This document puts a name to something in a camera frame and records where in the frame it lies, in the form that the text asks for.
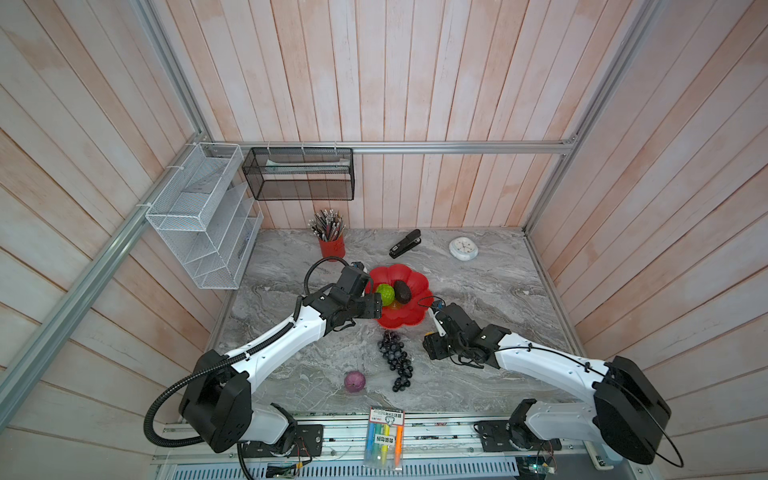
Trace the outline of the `dark fake avocado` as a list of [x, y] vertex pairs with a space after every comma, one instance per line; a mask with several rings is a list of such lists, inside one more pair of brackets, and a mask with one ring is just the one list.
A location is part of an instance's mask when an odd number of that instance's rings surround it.
[[408, 304], [412, 299], [412, 292], [408, 284], [403, 280], [396, 280], [393, 284], [395, 301], [401, 305]]

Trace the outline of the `purple fake fruit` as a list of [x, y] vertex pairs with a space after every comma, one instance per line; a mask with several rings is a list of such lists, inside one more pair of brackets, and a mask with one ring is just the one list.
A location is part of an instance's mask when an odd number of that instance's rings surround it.
[[344, 378], [344, 388], [349, 393], [362, 391], [366, 386], [366, 376], [360, 371], [347, 372]]

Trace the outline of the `pack of highlighter markers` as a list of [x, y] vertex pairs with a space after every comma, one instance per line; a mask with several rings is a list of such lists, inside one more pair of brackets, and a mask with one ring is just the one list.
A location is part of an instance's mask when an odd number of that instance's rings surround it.
[[363, 459], [366, 467], [402, 470], [405, 420], [406, 414], [400, 409], [370, 409]]

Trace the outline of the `red flower-shaped fruit bowl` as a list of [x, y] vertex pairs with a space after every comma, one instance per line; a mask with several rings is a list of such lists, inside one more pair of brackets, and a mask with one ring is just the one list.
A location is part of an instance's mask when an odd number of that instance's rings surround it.
[[429, 290], [428, 279], [422, 273], [403, 264], [394, 264], [374, 268], [370, 276], [375, 291], [379, 284], [386, 283], [393, 286], [396, 280], [403, 280], [412, 292], [411, 301], [402, 309], [392, 310], [389, 307], [383, 307], [382, 316], [377, 320], [381, 327], [395, 330], [403, 326], [418, 325], [424, 320], [432, 292]]

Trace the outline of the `red metal pencil bucket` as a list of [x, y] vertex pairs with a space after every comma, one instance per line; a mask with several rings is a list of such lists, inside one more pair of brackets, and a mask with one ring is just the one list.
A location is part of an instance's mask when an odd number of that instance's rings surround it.
[[338, 257], [344, 258], [346, 255], [344, 236], [340, 235], [334, 240], [319, 240], [321, 255], [323, 258]]

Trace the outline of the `green fake fruit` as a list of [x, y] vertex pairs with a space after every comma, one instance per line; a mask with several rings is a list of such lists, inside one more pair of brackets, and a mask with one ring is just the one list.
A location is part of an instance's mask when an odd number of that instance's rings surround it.
[[390, 284], [379, 284], [376, 288], [376, 292], [381, 297], [383, 307], [389, 307], [396, 300], [395, 289]]

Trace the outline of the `dark fake grape bunch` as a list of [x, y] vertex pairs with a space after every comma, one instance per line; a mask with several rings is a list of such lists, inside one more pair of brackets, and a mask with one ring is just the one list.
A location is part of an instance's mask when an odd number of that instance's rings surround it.
[[386, 330], [377, 342], [377, 348], [381, 357], [387, 362], [389, 370], [396, 375], [392, 391], [397, 393], [410, 388], [413, 365], [410, 355], [404, 349], [401, 336], [393, 330]]

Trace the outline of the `black stapler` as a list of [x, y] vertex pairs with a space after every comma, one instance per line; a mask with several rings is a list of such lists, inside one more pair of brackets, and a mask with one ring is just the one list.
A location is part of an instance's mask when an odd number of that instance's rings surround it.
[[400, 241], [393, 245], [389, 249], [389, 256], [392, 259], [397, 259], [404, 253], [407, 253], [417, 247], [422, 240], [422, 234], [420, 229], [414, 229], [405, 235]]

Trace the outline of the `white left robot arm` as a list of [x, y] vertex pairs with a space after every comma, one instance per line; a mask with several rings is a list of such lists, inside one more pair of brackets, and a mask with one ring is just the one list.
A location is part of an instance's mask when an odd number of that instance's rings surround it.
[[[259, 442], [274, 454], [290, 454], [298, 441], [298, 424], [283, 407], [256, 405], [252, 396], [264, 380], [304, 347], [355, 326], [359, 319], [378, 319], [383, 303], [362, 263], [338, 258], [339, 278], [316, 291], [305, 289], [293, 312], [271, 330], [225, 354], [204, 353], [193, 372], [175, 382], [149, 406], [145, 438], [163, 448], [205, 443], [222, 453], [232, 446]], [[165, 438], [154, 427], [156, 414], [176, 393], [179, 413], [195, 436]]]

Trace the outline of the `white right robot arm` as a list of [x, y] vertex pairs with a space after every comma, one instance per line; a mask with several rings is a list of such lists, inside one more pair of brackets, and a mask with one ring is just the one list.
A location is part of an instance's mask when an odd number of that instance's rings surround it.
[[428, 312], [436, 327], [423, 339], [430, 359], [522, 373], [576, 399], [573, 403], [524, 399], [508, 420], [478, 423], [476, 429], [487, 447], [525, 451], [576, 440], [602, 444], [636, 464], [650, 465], [660, 458], [671, 409], [632, 360], [583, 358], [498, 325], [479, 327], [455, 303], [437, 300]]

